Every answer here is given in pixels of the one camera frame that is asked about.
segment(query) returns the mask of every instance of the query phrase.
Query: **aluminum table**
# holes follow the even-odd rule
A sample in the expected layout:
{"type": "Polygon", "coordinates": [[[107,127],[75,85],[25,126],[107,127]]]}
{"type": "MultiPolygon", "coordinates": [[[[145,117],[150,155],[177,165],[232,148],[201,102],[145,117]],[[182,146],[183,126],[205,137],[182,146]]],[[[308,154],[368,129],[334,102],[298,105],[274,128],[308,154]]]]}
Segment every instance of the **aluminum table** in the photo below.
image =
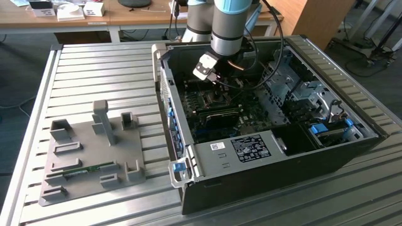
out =
{"type": "Polygon", "coordinates": [[[402,123],[356,80],[300,37],[294,42],[392,135],[336,173],[183,216],[153,80],[155,42],[54,48],[41,84],[0,225],[401,225],[402,123]],[[47,207],[38,204],[51,121],[91,121],[94,100],[110,117],[139,117],[147,181],[47,207]]]}

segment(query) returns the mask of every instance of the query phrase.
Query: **barcode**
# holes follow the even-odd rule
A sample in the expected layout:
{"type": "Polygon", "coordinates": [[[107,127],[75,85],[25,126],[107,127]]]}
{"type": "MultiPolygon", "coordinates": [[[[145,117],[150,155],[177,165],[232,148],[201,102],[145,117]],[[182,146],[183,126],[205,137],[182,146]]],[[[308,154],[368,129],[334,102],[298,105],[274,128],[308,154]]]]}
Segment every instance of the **barcode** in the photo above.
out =
{"type": "Polygon", "coordinates": [[[217,143],[217,144],[211,144],[211,149],[213,150],[218,150],[218,149],[223,149],[225,148],[225,143],[217,143]]]}

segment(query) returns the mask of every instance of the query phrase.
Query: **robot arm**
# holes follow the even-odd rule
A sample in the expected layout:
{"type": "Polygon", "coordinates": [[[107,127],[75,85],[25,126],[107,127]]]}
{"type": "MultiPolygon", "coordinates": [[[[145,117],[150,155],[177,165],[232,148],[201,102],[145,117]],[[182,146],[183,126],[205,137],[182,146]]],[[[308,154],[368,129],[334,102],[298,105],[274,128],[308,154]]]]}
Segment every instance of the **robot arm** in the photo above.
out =
{"type": "Polygon", "coordinates": [[[242,48],[244,36],[254,28],[262,5],[260,0],[189,1],[189,23],[183,41],[209,41],[213,52],[206,52],[194,69],[199,79],[215,80],[214,66],[221,58],[236,56],[242,48]]]}

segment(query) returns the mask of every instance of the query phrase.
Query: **green circuit board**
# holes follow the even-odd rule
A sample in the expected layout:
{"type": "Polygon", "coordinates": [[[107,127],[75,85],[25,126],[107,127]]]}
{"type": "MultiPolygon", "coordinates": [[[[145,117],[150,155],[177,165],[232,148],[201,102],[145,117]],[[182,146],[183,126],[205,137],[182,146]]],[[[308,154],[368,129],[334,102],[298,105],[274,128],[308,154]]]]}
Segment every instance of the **green circuit board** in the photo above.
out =
{"type": "Polygon", "coordinates": [[[222,89],[181,95],[195,143],[268,130],[273,124],[254,92],[222,89]]]}

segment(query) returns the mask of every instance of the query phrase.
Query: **label sticker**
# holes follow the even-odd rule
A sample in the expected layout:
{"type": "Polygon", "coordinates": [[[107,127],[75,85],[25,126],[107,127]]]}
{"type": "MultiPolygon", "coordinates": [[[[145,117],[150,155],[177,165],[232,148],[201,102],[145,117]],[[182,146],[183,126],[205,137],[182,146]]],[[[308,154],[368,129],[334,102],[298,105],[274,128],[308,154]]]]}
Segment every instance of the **label sticker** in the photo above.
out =
{"type": "Polygon", "coordinates": [[[223,149],[223,148],[225,148],[225,143],[223,143],[223,142],[217,143],[217,144],[211,144],[211,149],[213,149],[213,151],[214,151],[214,150],[223,149]]]}
{"type": "Polygon", "coordinates": [[[89,22],[89,25],[102,25],[107,24],[107,22],[89,22]]]}
{"type": "Polygon", "coordinates": [[[272,156],[261,135],[232,140],[241,162],[254,161],[272,156]]]}

